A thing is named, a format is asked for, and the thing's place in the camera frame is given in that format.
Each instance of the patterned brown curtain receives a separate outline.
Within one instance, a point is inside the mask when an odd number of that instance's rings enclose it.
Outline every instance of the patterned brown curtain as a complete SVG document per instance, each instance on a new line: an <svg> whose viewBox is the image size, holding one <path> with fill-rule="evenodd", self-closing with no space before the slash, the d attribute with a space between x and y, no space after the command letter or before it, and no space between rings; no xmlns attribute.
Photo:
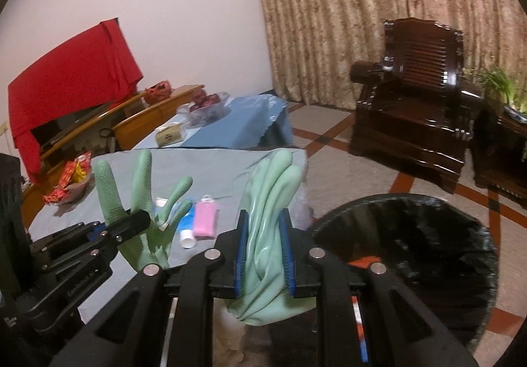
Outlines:
<svg viewBox="0 0 527 367"><path fill-rule="evenodd" d="M465 67L527 68L527 16L518 0L262 0L277 93L355 108L357 60L378 61L382 22L417 17L464 32Z"/></svg>

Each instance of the red fabric cover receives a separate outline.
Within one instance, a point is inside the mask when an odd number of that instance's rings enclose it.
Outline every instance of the red fabric cover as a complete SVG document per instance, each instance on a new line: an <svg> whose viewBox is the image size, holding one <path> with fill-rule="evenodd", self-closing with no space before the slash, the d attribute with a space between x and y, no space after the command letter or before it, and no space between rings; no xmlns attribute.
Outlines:
<svg viewBox="0 0 527 367"><path fill-rule="evenodd" d="M40 173L37 126L135 92L143 74L118 20L106 20L65 41L24 70L7 87L15 147L32 181Z"/></svg>

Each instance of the white bottle cap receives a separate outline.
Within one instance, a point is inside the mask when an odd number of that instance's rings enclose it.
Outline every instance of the white bottle cap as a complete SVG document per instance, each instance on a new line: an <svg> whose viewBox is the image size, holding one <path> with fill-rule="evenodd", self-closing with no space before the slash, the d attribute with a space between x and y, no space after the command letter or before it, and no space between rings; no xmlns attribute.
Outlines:
<svg viewBox="0 0 527 367"><path fill-rule="evenodd" d="M191 229L181 230L179 233L179 243L185 249L194 248L196 246L196 238Z"/></svg>

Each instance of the metal screw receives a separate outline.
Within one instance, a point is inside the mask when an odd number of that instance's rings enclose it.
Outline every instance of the metal screw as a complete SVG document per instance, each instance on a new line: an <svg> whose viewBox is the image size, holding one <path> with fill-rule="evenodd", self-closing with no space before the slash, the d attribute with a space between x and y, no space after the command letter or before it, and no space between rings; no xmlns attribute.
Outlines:
<svg viewBox="0 0 527 367"><path fill-rule="evenodd" d="M322 248L312 248L309 250L309 255L313 258L322 258L326 255L326 251L324 251Z"/></svg>
<svg viewBox="0 0 527 367"><path fill-rule="evenodd" d="M157 264L147 264L143 268L143 273L147 276L155 276L159 273L159 266Z"/></svg>
<svg viewBox="0 0 527 367"><path fill-rule="evenodd" d="M370 269L376 275L382 275L384 272L386 272L386 266L382 263L373 263L370 266Z"/></svg>
<svg viewBox="0 0 527 367"><path fill-rule="evenodd" d="M218 249L212 248L205 251L205 258L209 260L216 260L221 255L221 252Z"/></svg>

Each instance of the bowl of apples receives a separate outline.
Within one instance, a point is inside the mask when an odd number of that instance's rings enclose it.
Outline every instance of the bowl of apples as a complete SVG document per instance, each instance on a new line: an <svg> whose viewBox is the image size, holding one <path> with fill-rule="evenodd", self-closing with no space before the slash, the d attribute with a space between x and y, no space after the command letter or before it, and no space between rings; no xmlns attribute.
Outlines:
<svg viewBox="0 0 527 367"><path fill-rule="evenodd" d="M198 89L192 94L193 102L178 107L178 114L185 116L188 127L208 125L227 115L225 105L229 98L227 92L207 95L205 89Z"/></svg>

